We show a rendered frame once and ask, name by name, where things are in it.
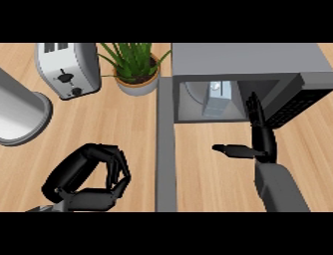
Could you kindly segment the grey microwave door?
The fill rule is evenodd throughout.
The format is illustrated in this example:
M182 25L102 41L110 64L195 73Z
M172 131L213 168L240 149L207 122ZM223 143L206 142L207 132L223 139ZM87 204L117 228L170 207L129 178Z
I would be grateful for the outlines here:
M176 212L172 77L160 79L157 100L155 212Z

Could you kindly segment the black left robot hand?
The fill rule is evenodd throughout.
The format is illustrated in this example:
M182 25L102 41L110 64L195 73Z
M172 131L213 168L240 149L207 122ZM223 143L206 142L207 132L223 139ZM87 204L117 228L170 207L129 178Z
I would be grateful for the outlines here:
M107 165L104 188L79 190L99 163ZM108 211L132 180L124 152L115 145L86 143L55 167L42 186L45 197L64 203L62 211Z

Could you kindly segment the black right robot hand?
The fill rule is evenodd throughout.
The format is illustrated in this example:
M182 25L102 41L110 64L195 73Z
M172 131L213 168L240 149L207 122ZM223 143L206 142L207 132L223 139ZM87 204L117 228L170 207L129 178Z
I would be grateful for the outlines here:
M260 100L256 93L246 101L252 127L252 147L243 144L215 144L212 149L228 157L254 158L262 163L277 162L277 141L272 128L266 124Z

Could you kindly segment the silver toaster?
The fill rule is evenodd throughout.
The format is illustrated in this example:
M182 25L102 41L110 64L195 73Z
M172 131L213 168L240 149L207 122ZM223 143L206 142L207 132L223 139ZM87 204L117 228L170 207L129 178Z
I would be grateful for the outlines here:
M36 67L61 100L95 93L102 87L95 43L37 43Z

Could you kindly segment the grey microwave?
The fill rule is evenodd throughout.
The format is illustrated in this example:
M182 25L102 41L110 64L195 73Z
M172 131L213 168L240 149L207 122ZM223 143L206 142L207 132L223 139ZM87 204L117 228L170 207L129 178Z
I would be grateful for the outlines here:
M257 96L266 124L281 128L333 92L333 68L314 43L175 43L173 121L179 124L247 120L246 101ZM212 82L232 82L222 116L201 114Z

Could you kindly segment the green potted plant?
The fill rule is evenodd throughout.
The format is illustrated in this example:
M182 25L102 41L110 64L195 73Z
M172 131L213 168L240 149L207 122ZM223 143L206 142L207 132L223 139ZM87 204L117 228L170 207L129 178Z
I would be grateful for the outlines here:
M102 43L102 47L110 56L99 54L99 57L114 68L113 77L121 91L133 97L148 95L158 86L161 63L170 52L158 58L151 43L114 43L113 46Z

